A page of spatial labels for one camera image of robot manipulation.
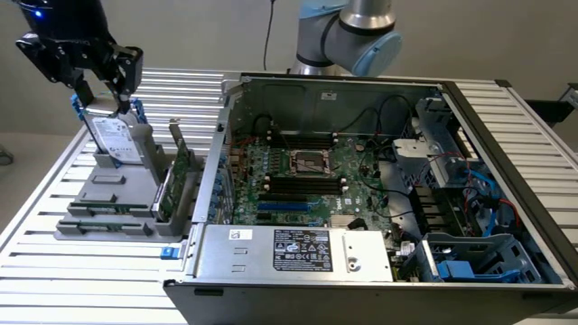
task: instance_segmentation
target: blue tab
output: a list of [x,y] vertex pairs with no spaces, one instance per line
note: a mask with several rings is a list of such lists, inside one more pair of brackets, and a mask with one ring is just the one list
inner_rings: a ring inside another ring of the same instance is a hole
[[175,247],[164,247],[160,251],[160,259],[179,259],[179,249]]

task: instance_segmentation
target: blue latch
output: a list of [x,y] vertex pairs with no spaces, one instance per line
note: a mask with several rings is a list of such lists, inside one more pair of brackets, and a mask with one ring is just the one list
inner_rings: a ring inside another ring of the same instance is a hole
[[175,247],[164,247],[160,251],[160,259],[179,259],[179,249]]
[[443,261],[436,264],[436,271],[444,281],[452,282],[514,283],[520,275],[519,269],[512,269],[502,274],[474,274],[467,261]]

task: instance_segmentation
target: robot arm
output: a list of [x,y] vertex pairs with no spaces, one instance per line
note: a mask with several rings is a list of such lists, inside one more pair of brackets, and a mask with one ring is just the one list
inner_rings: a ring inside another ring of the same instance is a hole
[[13,1],[32,29],[16,45],[44,77],[73,89],[85,107],[93,94],[84,69],[92,70],[125,114],[129,96],[141,82],[143,51],[116,44],[100,0]]
[[400,50],[391,0],[307,0],[301,4],[292,74],[376,77]]

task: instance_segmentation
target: power supply label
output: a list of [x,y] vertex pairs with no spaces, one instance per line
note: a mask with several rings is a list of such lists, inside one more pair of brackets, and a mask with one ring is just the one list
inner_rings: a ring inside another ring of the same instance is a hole
[[327,230],[275,230],[272,245],[272,267],[277,271],[333,271]]

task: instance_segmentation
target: blue pcie slot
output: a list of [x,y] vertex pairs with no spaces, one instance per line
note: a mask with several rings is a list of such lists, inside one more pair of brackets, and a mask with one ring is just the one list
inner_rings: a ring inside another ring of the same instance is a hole
[[309,206],[307,203],[259,203],[256,206],[259,211],[301,211],[308,212]]

